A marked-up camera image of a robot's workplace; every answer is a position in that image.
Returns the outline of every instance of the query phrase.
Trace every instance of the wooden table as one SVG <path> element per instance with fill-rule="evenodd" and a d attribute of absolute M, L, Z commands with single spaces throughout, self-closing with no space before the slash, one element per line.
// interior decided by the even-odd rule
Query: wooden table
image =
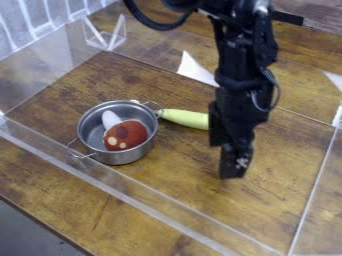
<path fill-rule="evenodd" d="M 164 16 L 151 6 L 149 14 Z M 96 13 L 95 24 L 105 29 L 115 13 L 113 7 Z M 181 29 L 212 37 L 199 16 Z M 282 23 L 275 23 L 275 34 L 280 60 L 272 70 L 283 97 L 270 123 L 256 129 L 255 159 L 246 178 L 223 184 L 216 176 L 219 149 L 208 147 L 206 132 L 163 120 L 152 151 L 115 169 L 287 253 L 331 141 L 328 123 L 340 100 L 339 90 L 316 68 L 342 73 L 342 39 Z M 107 100 L 156 100 L 167 108 L 206 112 L 212 95 L 214 88 L 200 82 L 101 52 L 6 117 L 65 145 L 75 138 L 83 113 Z M 1 198 L 87 252 L 219 255 L 2 138 L 0 145 L 5 149 L 0 151 Z M 255 252 L 246 246 L 242 254 Z"/>

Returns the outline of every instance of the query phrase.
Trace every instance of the clear acrylic enclosure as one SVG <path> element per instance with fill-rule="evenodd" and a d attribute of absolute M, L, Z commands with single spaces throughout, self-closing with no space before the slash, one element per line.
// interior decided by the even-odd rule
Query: clear acrylic enclosure
<path fill-rule="evenodd" d="M 0 136 L 223 255 L 340 254 L 339 74 L 284 59 L 271 66 L 283 94 L 244 179 L 222 182 L 206 132 L 163 120 L 132 164 L 68 155 L 77 121 L 103 101 L 206 112 L 214 96 L 214 40 L 148 30 L 113 6 L 111 31 L 75 21 L 1 62 Z"/>

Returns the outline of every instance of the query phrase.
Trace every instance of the red toy food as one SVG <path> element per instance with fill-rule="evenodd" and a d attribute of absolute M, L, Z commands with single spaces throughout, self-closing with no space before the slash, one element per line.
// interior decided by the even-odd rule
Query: red toy food
<path fill-rule="evenodd" d="M 103 142 L 107 150 L 117 151 L 136 147 L 145 140 L 145 126 L 136 120 L 127 120 L 107 130 Z"/>

